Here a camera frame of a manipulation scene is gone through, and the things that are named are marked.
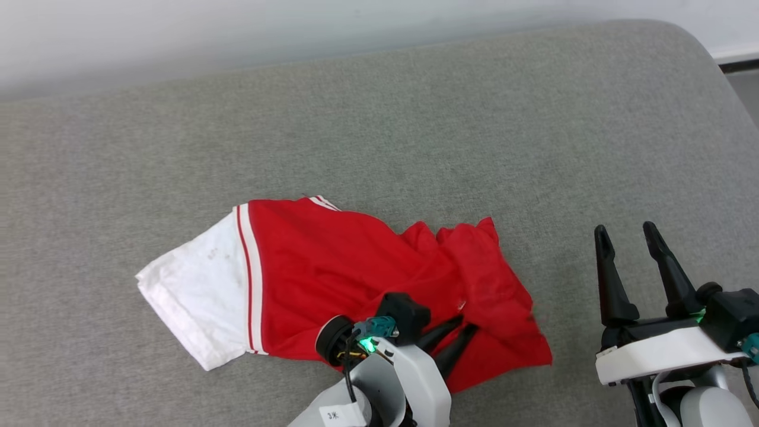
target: gray cushion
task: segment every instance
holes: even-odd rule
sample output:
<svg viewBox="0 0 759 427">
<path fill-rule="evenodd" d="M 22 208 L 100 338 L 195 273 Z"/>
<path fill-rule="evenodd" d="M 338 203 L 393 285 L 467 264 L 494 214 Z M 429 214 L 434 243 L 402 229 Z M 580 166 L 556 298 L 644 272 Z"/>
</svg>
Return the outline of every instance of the gray cushion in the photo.
<svg viewBox="0 0 759 427">
<path fill-rule="evenodd" d="M 6 422 L 284 425 L 337 381 L 318 362 L 252 355 L 204 372 L 137 291 L 139 269 L 251 198 L 322 194 L 397 230 L 493 216 L 555 361 L 456 394 L 454 425 L 635 424 L 627 390 L 594 370 L 598 223 L 643 316 L 666 304 L 645 220 L 697 285 L 757 286 L 759 131 L 668 24 L 260 68 L 0 117 Z"/>
</svg>

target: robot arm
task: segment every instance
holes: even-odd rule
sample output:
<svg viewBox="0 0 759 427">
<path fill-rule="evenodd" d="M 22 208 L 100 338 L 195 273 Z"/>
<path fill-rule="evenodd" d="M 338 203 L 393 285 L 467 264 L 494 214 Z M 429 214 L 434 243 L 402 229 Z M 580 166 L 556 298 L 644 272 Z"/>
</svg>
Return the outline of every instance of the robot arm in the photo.
<svg viewBox="0 0 759 427">
<path fill-rule="evenodd" d="M 696 292 L 656 226 L 646 222 L 643 228 L 666 292 L 666 317 L 639 320 L 614 266 L 606 228 L 598 226 L 598 287 L 606 327 L 596 359 L 600 382 L 627 385 L 639 427 L 750 427 L 745 408 L 728 390 L 723 365 L 740 365 L 747 378 L 746 366 L 759 362 L 759 295 L 752 289 L 722 292 L 715 283 Z M 661 387 L 674 381 L 694 386 Z"/>
<path fill-rule="evenodd" d="M 445 383 L 477 327 L 465 326 L 433 358 L 430 353 L 462 323 L 450 319 L 422 334 L 430 311 L 403 293 L 385 294 L 376 316 L 354 324 L 327 322 L 317 352 L 345 378 L 322 392 L 291 427 L 447 427 L 451 394 Z"/>
</svg>

